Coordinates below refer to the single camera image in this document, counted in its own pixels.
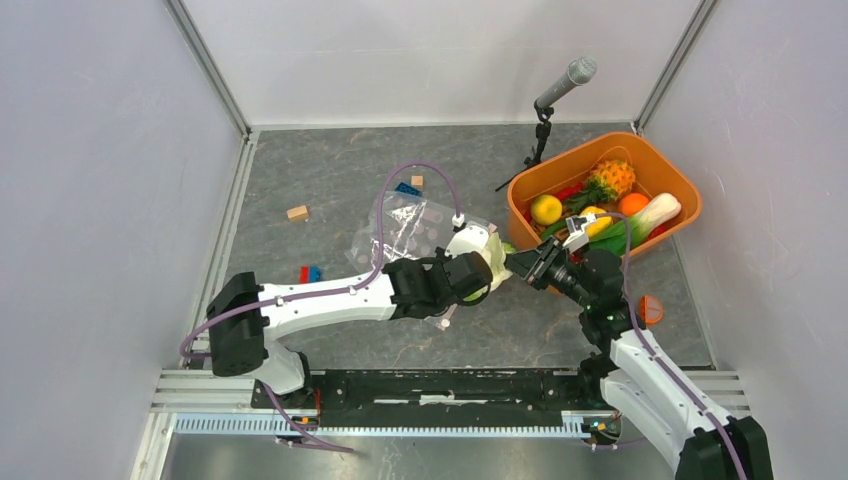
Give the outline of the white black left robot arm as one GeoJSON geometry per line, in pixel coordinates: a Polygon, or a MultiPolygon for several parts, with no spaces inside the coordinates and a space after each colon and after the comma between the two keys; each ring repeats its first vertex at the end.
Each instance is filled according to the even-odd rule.
{"type": "Polygon", "coordinates": [[[482,300],[493,273],[478,252],[401,258],[360,275],[297,285],[260,284],[254,273],[233,276],[207,306],[214,375],[249,375],[290,407],[306,405],[314,381],[304,355],[280,344],[303,330],[352,321],[436,316],[482,300]]]}

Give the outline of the clear pink-dotted zip bag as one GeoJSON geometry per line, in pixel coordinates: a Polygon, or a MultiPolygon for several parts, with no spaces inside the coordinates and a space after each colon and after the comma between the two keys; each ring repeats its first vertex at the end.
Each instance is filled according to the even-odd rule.
{"type": "MultiPolygon", "coordinates": [[[[435,201],[391,191],[383,196],[382,213],[371,210],[368,225],[354,234],[345,255],[361,273],[376,266],[379,251],[385,265],[401,258],[434,257],[453,236],[453,214],[452,208],[435,201]]],[[[497,232],[495,224],[479,216],[469,214],[466,220],[489,223],[497,232]]]]}

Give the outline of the toy cauliflower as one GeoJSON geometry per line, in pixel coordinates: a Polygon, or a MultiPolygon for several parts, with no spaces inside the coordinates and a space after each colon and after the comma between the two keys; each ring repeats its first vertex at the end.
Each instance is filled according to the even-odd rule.
{"type": "Polygon", "coordinates": [[[505,257],[514,252],[516,252],[516,249],[513,245],[504,242],[497,232],[492,232],[485,249],[482,253],[479,253],[489,268],[491,280],[486,286],[465,296],[460,304],[471,306],[480,303],[489,293],[509,279],[512,273],[505,267],[505,257]]]}

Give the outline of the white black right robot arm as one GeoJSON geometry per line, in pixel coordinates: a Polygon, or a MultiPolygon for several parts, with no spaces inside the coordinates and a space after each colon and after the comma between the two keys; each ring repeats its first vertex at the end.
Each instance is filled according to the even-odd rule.
{"type": "Polygon", "coordinates": [[[627,260],[607,250],[578,259],[550,238],[509,253],[506,268],[537,290],[577,303],[582,331],[599,354],[581,362],[577,392],[591,408],[623,413],[677,479],[771,479],[764,428],[719,405],[663,351],[628,298],[627,260]]]}

